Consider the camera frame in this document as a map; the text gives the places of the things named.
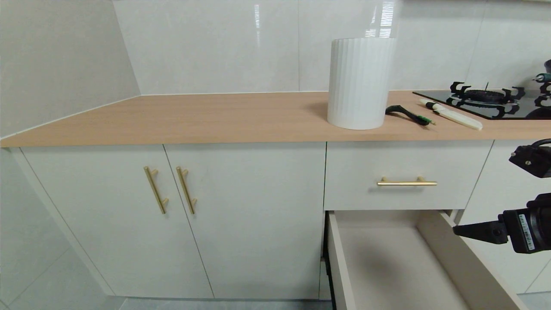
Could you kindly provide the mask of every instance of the black cable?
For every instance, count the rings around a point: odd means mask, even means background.
[[[533,147],[538,147],[538,146],[542,146],[544,144],[550,144],[551,143],[551,139],[543,139],[543,140],[539,140],[539,141],[536,141],[534,143],[532,143],[532,146]]]

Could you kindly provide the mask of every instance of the open drawer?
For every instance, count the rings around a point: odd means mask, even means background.
[[[436,210],[328,211],[324,256],[334,306],[527,310],[452,225]]]

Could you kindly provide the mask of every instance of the cabinet door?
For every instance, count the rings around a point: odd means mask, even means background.
[[[162,145],[23,152],[115,294],[213,297]],[[164,215],[144,166],[158,170]]]
[[[215,298],[318,298],[325,143],[165,147]]]
[[[519,145],[534,141],[495,141],[460,224],[496,221],[504,210],[521,209],[538,194],[550,192],[551,179],[539,179],[509,162]],[[508,244],[473,240],[516,293],[524,293],[551,259],[551,252],[518,254]]]

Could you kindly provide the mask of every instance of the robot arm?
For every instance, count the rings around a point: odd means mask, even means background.
[[[538,178],[551,177],[551,139],[519,146],[509,161]],[[497,221],[458,225],[458,236],[504,244],[511,238],[517,253],[531,254],[551,250],[551,193],[540,194],[525,209],[505,210]]]

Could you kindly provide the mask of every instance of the floor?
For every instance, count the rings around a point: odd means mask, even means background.
[[[551,292],[521,294],[530,310],[551,309]],[[183,301],[128,298],[120,310],[331,310],[329,301]]]
[[[530,310],[551,309],[551,292],[521,294],[519,297]]]

